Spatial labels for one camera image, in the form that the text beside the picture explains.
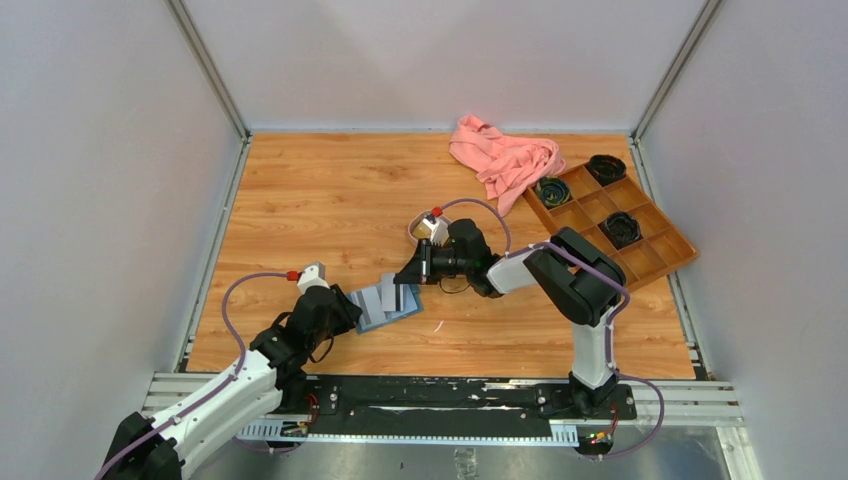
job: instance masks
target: small white object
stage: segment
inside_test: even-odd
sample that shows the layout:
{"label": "small white object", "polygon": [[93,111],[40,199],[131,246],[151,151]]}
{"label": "small white object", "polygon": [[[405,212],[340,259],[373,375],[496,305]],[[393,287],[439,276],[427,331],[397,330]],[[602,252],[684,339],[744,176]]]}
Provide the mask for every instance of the small white object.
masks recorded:
{"label": "small white object", "polygon": [[297,288],[300,293],[306,293],[306,289],[312,286],[321,286],[330,288],[330,284],[324,280],[324,264],[321,262],[311,263],[303,269],[300,279],[297,281]]}

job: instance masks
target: wood grain surface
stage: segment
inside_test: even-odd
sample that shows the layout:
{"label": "wood grain surface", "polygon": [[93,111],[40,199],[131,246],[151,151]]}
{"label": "wood grain surface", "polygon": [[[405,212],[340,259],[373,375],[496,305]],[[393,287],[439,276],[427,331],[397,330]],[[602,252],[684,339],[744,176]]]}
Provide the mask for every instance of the wood grain surface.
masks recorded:
{"label": "wood grain surface", "polygon": [[[544,135],[559,143],[568,166],[597,153],[625,160],[623,135]],[[447,134],[259,134],[227,227],[188,363],[219,371],[238,348],[221,319],[227,287],[259,271],[288,271],[321,261],[327,281],[346,292],[398,271],[414,247],[405,229],[424,210],[457,197],[485,199],[472,170],[448,153]],[[494,251],[504,233],[476,205],[446,211],[470,217]],[[506,220],[513,249],[548,236],[520,198]],[[231,296],[228,312],[246,342],[291,310],[299,292],[279,278],[251,280]],[[471,289],[446,295],[422,287],[424,311],[364,335],[336,339],[312,373],[563,377],[573,358],[570,324],[538,287],[500,299]],[[441,328],[435,331],[444,321]],[[666,279],[634,294],[617,320],[615,355],[622,371],[651,378],[692,378],[693,371]]]}

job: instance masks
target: black mounting plate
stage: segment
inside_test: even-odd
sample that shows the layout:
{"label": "black mounting plate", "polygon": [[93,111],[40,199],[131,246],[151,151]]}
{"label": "black mounting plate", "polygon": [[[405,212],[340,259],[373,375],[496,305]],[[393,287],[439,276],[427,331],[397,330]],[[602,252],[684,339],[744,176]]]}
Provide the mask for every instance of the black mounting plate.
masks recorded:
{"label": "black mounting plate", "polygon": [[582,414],[571,396],[571,388],[567,383],[545,383],[535,386],[536,402],[539,414],[548,419],[584,418],[592,420],[612,420],[615,405],[619,420],[636,419],[636,402],[633,399],[633,389],[630,385],[619,383],[613,387],[609,396],[595,409]]}

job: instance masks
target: cable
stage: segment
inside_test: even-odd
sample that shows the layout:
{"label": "cable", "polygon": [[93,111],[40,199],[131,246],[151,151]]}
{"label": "cable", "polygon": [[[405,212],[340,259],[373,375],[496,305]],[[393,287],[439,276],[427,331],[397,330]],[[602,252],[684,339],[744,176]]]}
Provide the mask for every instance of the cable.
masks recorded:
{"label": "cable", "polygon": [[[609,278],[608,276],[599,272],[596,268],[594,268],[591,265],[587,264],[586,262],[580,260],[579,258],[575,257],[574,255],[568,253],[568,251],[566,251],[564,248],[561,248],[557,245],[554,245],[551,242],[539,242],[539,243],[536,243],[534,245],[530,245],[528,248],[535,249],[535,248],[539,248],[539,247],[545,247],[545,248],[551,249],[554,253],[558,254],[562,258],[564,258],[564,259],[568,260],[569,262],[577,265],[578,267],[582,268],[583,270],[586,270],[587,272],[589,272],[590,275],[594,276],[598,280],[600,280],[600,281],[604,282],[605,284],[609,285],[610,287],[614,288],[624,298],[624,300],[621,303],[619,303],[615,307],[615,309],[613,309],[612,313],[610,313],[610,315],[607,317],[607,323],[606,323],[607,328],[606,328],[606,332],[604,334],[604,344],[605,344],[605,349],[606,349],[605,358],[606,358],[606,361],[607,361],[608,364],[612,363],[612,328],[611,328],[612,322],[615,319],[615,317],[619,313],[621,313],[621,311],[624,310],[624,308],[627,307],[628,304],[630,304],[630,292],[628,292],[627,289],[624,288],[622,285],[619,285],[618,282],[616,282],[615,280]],[[508,257],[513,256],[513,255],[518,255],[518,254],[521,254],[521,253],[526,252],[526,251],[527,251],[527,248],[523,248],[523,249],[515,252],[512,255],[508,255]],[[635,381],[635,382],[639,382],[639,383],[642,383],[644,385],[647,385],[654,392],[656,392],[657,401],[660,404],[660,413],[659,413],[659,415],[657,415],[657,423],[656,423],[656,425],[654,425],[654,429],[651,430],[651,433],[649,433],[645,438],[643,438],[641,442],[637,443],[636,445],[634,445],[630,448],[626,448],[626,449],[624,449],[620,452],[610,453],[610,454],[607,454],[607,455],[584,455],[585,457],[588,457],[588,458],[591,458],[591,459],[602,460],[604,458],[619,458],[619,457],[623,457],[625,455],[629,455],[629,454],[635,452],[636,450],[639,450],[640,448],[647,445],[651,440],[653,440],[654,437],[657,436],[657,433],[659,433],[659,431],[660,431],[660,427],[662,427],[663,419],[665,418],[665,398],[663,398],[662,392],[660,391],[660,389],[656,385],[653,384],[653,382],[651,382],[650,380],[644,379],[644,378],[634,377],[632,375],[626,375],[624,373],[621,373],[621,371],[619,371],[617,368],[615,370],[615,375],[617,375],[619,379],[631,380],[631,381]]]}
{"label": "cable", "polygon": [[457,198],[456,200],[451,200],[450,202],[442,205],[441,209],[447,210],[448,207],[452,207],[452,206],[456,205],[457,203],[476,203],[477,205],[482,205],[482,206],[486,207],[486,209],[488,209],[490,212],[492,212],[492,215],[494,215],[495,218],[497,218],[498,221],[501,222],[501,226],[504,228],[504,233],[506,234],[506,248],[504,249],[504,255],[508,255],[509,254],[509,248],[512,246],[512,234],[509,232],[509,227],[506,225],[506,220],[504,220],[503,217],[501,216],[501,214],[498,213],[497,210],[495,210],[495,207],[489,205],[488,203],[486,203],[482,200],[478,200],[476,198],[463,197],[463,198]]}
{"label": "cable", "polygon": [[470,284],[470,283],[466,283],[466,284],[465,284],[465,288],[463,288],[462,290],[454,290],[454,291],[449,292],[449,291],[445,290],[445,287],[443,287],[443,286],[442,286],[442,280],[444,280],[444,279],[445,279],[445,278],[444,278],[444,277],[442,277],[442,279],[441,279],[441,280],[439,280],[439,288],[440,288],[440,289],[442,289],[442,291],[443,291],[443,292],[445,292],[445,293],[447,293],[448,295],[456,295],[457,293],[462,293],[462,292],[464,292],[464,291],[468,290],[468,287],[470,287],[470,286],[471,286],[471,284]]}
{"label": "cable", "polygon": [[626,169],[624,162],[612,155],[592,155],[586,164],[586,170],[589,170],[602,187],[624,178]]}
{"label": "cable", "polygon": [[568,184],[559,177],[542,177],[533,187],[533,191],[548,210],[571,200]]}
{"label": "cable", "polygon": [[212,389],[212,391],[210,391],[209,393],[207,393],[203,397],[199,398],[196,402],[192,403],[188,407],[184,408],[181,412],[177,413],[173,417],[166,420],[162,425],[159,425],[158,427],[154,428],[153,430],[147,432],[146,434],[141,436],[138,440],[127,445],[121,451],[116,453],[115,456],[113,456],[112,458],[109,459],[109,461],[107,461],[106,463],[103,464],[103,467],[100,469],[100,471],[97,472],[97,475],[94,476],[94,480],[101,480],[103,477],[106,476],[106,474],[109,472],[109,470],[112,469],[112,467],[117,465],[117,463],[120,462],[124,457],[126,457],[130,452],[132,452],[133,450],[138,448],[139,445],[142,445],[145,442],[147,442],[148,440],[150,440],[151,438],[155,437],[156,435],[159,435],[165,429],[174,426],[176,424],[176,421],[175,421],[176,417],[184,418],[186,415],[193,412],[194,410],[196,410],[197,408],[201,407],[203,404],[205,404],[206,402],[211,400],[213,397],[218,395],[218,393],[220,393],[221,390],[223,390],[227,385],[229,385],[236,378],[238,378],[238,373],[241,372],[241,369],[244,366],[244,361],[245,361],[245,358],[247,356],[247,348],[244,345],[244,341],[241,339],[241,337],[239,336],[235,327],[233,326],[232,322],[230,321],[230,317],[227,315],[227,302],[230,299],[230,294],[233,293],[233,290],[235,290],[236,287],[238,287],[242,283],[246,282],[247,280],[250,280],[252,278],[258,278],[258,277],[289,278],[288,275],[285,274],[285,273],[277,273],[277,272],[252,273],[250,275],[245,275],[244,277],[241,277],[240,279],[236,280],[235,283],[230,285],[230,288],[227,289],[226,293],[224,293],[224,298],[221,301],[221,316],[224,319],[224,324],[227,326],[227,330],[229,330],[230,334],[233,336],[233,338],[235,338],[236,343],[238,344],[238,347],[239,347],[239,359],[238,359],[238,362],[236,362],[235,370],[233,370],[233,372],[235,374],[230,374],[229,376],[227,376],[226,379],[224,379],[223,382],[221,382],[220,384],[218,384],[217,387]]}

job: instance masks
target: floor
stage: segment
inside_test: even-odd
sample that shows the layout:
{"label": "floor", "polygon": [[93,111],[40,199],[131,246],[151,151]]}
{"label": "floor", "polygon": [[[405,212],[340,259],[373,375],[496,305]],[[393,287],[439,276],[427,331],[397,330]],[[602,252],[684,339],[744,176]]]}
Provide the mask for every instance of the floor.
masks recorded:
{"label": "floor", "polygon": [[[636,174],[623,135],[544,136],[559,143],[568,166],[608,153]],[[238,355],[220,305],[239,277],[300,269],[317,260],[327,267],[327,281],[356,290],[409,260],[413,245],[405,229],[418,213],[457,197],[485,198],[474,172],[448,153],[448,139],[448,134],[256,135],[187,369],[220,371]],[[503,251],[503,231],[485,209],[456,206],[446,214],[473,218],[492,249]],[[524,199],[506,220],[513,245],[548,236]],[[251,280],[233,293],[228,313],[250,341],[280,312],[291,310],[298,293],[282,279]],[[486,299],[471,289],[446,295],[433,286],[422,288],[421,299],[422,313],[365,335],[341,336],[323,362],[305,370],[515,377],[563,377],[570,370],[569,322],[539,288]],[[693,378],[666,279],[636,292],[618,317],[615,355],[621,370],[633,375]]]}

